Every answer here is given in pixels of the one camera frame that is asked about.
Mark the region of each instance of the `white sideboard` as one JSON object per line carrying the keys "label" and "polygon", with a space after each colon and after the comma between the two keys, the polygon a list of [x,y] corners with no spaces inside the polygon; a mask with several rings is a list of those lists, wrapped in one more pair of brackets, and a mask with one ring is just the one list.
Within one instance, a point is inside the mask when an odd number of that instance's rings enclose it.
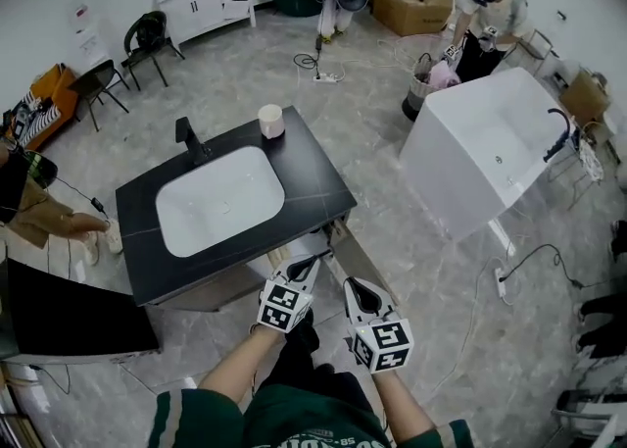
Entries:
{"label": "white sideboard", "polygon": [[180,50],[185,40],[237,21],[250,19],[255,26],[253,0],[157,0],[168,16],[168,32]]}

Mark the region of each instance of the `bathtub faucet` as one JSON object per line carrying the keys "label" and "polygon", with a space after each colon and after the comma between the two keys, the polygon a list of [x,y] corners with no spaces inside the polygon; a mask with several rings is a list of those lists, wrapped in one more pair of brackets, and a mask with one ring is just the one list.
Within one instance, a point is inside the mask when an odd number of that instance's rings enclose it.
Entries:
{"label": "bathtub faucet", "polygon": [[549,113],[560,114],[562,117],[564,117],[564,120],[566,121],[566,131],[561,134],[561,136],[557,139],[555,145],[553,145],[553,147],[547,152],[547,155],[542,158],[542,160],[545,162],[548,162],[557,152],[559,152],[559,150],[564,147],[566,141],[568,141],[568,137],[570,136],[570,120],[568,119],[566,114],[564,114],[562,110],[559,110],[557,108],[551,108],[549,110]]}

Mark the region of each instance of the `basket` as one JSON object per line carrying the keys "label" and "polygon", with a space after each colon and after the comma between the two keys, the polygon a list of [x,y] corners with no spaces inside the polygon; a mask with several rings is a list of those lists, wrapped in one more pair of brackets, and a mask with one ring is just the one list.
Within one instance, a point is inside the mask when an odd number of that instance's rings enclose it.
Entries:
{"label": "basket", "polygon": [[433,58],[429,53],[424,53],[420,56],[420,59],[413,68],[413,74],[411,75],[410,92],[408,97],[403,102],[403,113],[410,121],[415,122],[418,117],[418,113],[426,98],[432,92],[437,91],[436,87],[429,85],[429,73],[431,69],[436,65],[433,62]]}

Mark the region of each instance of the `brown box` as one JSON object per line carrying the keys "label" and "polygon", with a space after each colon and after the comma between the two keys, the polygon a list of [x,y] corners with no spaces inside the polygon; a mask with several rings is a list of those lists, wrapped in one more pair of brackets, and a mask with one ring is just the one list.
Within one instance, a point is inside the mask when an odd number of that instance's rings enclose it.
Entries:
{"label": "brown box", "polygon": [[590,121],[600,122],[610,103],[609,97],[585,70],[579,72],[559,96],[559,101],[581,127]]}
{"label": "brown box", "polygon": [[400,36],[439,33],[453,13],[455,0],[374,0],[373,15]]}

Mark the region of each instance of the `black chair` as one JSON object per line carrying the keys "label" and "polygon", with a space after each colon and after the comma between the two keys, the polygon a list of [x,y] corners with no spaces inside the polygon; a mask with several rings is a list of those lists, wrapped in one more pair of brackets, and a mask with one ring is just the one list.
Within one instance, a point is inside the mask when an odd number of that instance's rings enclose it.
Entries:
{"label": "black chair", "polygon": [[89,107],[89,113],[91,114],[91,120],[94,122],[94,127],[96,127],[96,131],[99,131],[98,125],[96,124],[96,118],[94,117],[94,112],[91,109],[91,105],[94,101],[100,101],[101,105],[104,105],[102,99],[100,99],[100,94],[105,93],[107,96],[110,96],[120,108],[122,108],[125,112],[128,113],[126,107],[118,101],[118,98],[114,96],[108,89],[107,86],[113,79],[113,77],[117,75],[121,83],[124,84],[126,89],[130,90],[128,84],[121,77],[120,72],[116,70],[114,66],[113,60],[105,61],[104,63],[98,65],[97,67],[91,69],[84,75],[81,75],[77,78],[72,84],[68,86],[68,89],[74,91],[78,96],[84,99],[87,102],[87,106]]}
{"label": "black chair", "polygon": [[[152,13],[144,14],[133,24],[133,26],[130,27],[130,30],[124,38],[124,51],[126,51],[126,55],[128,56],[128,70],[130,71],[133,80],[135,80],[135,85],[137,85],[138,91],[141,90],[141,87],[139,86],[137,77],[133,73],[133,67],[135,65],[150,58],[155,64],[157,72],[159,72],[159,76],[164,82],[164,86],[168,87],[166,78],[164,77],[161,68],[159,68],[159,63],[157,63],[155,55],[164,47],[168,46],[181,59],[185,59],[185,56],[178,52],[172,43],[166,38],[167,23],[168,18],[162,11],[153,11]],[[139,46],[131,49],[130,45],[134,36],[137,37]]]}

